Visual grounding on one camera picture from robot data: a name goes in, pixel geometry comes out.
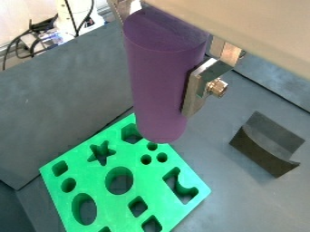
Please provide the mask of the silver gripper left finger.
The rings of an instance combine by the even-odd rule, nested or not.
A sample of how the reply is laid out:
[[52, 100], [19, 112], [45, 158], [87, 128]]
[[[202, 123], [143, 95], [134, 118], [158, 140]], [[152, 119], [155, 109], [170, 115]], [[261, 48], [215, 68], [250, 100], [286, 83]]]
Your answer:
[[134, 12], [142, 9], [140, 0], [107, 0], [107, 2], [120, 24]]

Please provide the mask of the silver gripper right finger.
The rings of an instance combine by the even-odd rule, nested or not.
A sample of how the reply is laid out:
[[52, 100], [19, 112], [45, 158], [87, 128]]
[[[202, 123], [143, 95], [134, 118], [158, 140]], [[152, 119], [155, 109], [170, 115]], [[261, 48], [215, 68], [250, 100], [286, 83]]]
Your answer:
[[182, 114], [190, 118], [202, 108], [208, 96], [222, 98], [227, 83], [222, 76], [237, 65], [242, 49], [214, 36], [208, 47], [208, 56], [191, 71], [182, 103]]

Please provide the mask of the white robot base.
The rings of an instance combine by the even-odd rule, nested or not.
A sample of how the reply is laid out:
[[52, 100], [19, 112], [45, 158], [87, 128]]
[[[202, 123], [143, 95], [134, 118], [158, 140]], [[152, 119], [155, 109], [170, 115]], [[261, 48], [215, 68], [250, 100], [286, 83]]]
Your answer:
[[57, 20], [55, 27], [78, 36], [98, 29], [104, 24], [98, 14], [96, 0], [56, 0]]

